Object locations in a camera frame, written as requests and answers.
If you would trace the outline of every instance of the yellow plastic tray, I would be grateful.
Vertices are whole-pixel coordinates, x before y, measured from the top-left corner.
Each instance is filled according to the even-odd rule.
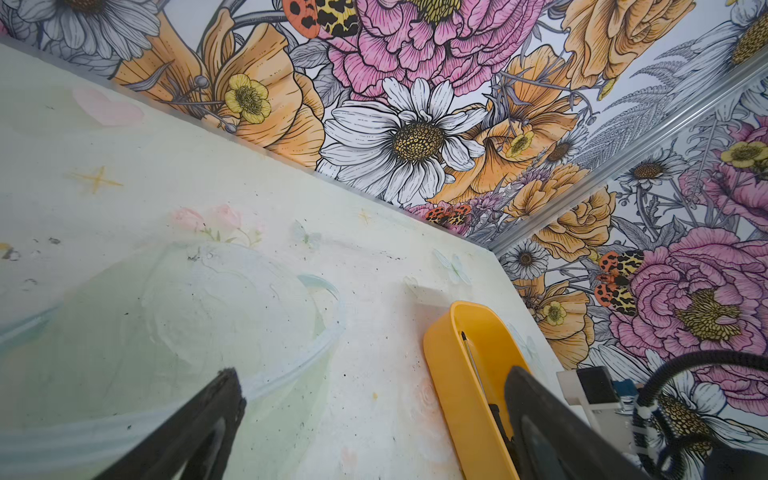
[[[424,354],[466,478],[519,480],[488,407],[498,406],[505,433],[512,435],[504,384],[513,366],[530,369],[502,320],[487,306],[454,302],[424,335]]]

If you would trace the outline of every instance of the orange flower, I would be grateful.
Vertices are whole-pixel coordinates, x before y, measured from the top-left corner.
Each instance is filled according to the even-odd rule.
[[[544,287],[544,276],[515,280],[529,313],[565,369],[575,369],[594,343],[594,323],[587,315],[584,292],[566,293],[568,281]]]
[[[603,187],[541,229],[533,240],[554,258],[572,262],[608,241],[608,227],[615,209],[616,193],[609,194],[608,188]]]
[[[573,164],[555,167],[546,182],[534,180],[526,184],[504,211],[511,215],[510,220],[525,218],[573,187],[587,173],[589,170]]]
[[[565,61],[549,45],[542,45],[525,56],[522,65],[520,56],[514,57],[507,72],[530,81],[541,82],[543,78],[547,84],[564,87],[568,84],[567,69]],[[503,121],[486,130],[476,127],[469,132],[468,138],[485,146],[485,154],[475,159],[475,167],[469,171],[446,168],[456,182],[445,185],[430,200],[432,203],[456,204],[492,191],[499,183],[509,184],[537,158],[549,155],[556,142],[576,126],[576,114],[565,113],[571,107],[568,98],[558,98],[561,90],[522,81],[514,81],[508,88],[513,88],[517,98],[526,104],[517,105],[510,97],[504,102],[508,112]]]
[[[693,0],[574,0],[562,28],[572,88],[593,87],[602,74],[616,78],[632,61],[694,9]]]
[[[178,111],[315,167],[325,139],[323,104],[312,81],[293,70],[283,50],[285,37],[264,23],[235,51],[234,22],[222,8],[205,32],[198,57],[164,13],[157,17],[160,35],[149,37],[152,50],[124,61],[114,77],[117,83],[146,81],[166,65],[160,80],[143,91],[149,98],[173,102],[169,105]]]

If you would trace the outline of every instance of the floral wallpaper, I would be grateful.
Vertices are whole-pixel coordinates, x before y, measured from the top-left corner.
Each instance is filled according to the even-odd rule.
[[[704,3],[0,0],[0,35],[488,244],[765,44],[765,0]]]
[[[693,56],[688,63],[696,62]],[[696,67],[722,65],[709,58]],[[768,78],[696,119],[501,257],[564,368],[606,366],[614,380],[644,384],[685,353],[768,355],[765,84]],[[580,171],[573,164],[539,171],[513,207],[528,214],[529,205],[536,208]],[[707,433],[768,454],[764,373],[697,369],[665,387],[660,404],[676,435]],[[618,415],[631,414],[627,407]],[[710,449],[696,444],[686,451],[686,478],[701,478]]]

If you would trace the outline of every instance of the table surface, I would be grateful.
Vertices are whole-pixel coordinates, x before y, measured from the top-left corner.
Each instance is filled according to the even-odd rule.
[[[462,477],[422,352],[455,300],[492,308],[561,397],[560,364],[491,252],[8,45],[0,65],[0,243],[13,249],[0,260],[0,331],[171,236],[180,207],[228,204],[261,232],[255,250],[325,278],[346,301],[327,405],[294,478]],[[104,127],[73,88],[143,118]],[[297,220],[321,234],[315,248],[296,242]],[[458,256],[471,284],[453,283],[434,250]]]

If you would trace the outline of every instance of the gold sparkle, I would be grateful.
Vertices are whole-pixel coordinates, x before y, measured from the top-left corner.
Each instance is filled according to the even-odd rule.
[[[122,187],[123,186],[123,184],[119,184],[116,181],[105,179],[104,178],[104,167],[99,168],[98,174],[95,177],[93,177],[91,175],[80,175],[80,174],[73,174],[73,175],[75,175],[76,177],[80,177],[82,179],[85,179],[85,180],[93,181],[94,187],[93,187],[93,190],[91,192],[94,195],[96,194],[96,192],[98,192],[99,184],[114,185],[116,187]]]
[[[360,209],[360,213],[357,214],[357,216],[362,218],[362,221],[366,222],[366,225],[368,225],[371,221],[371,217],[363,209]]]

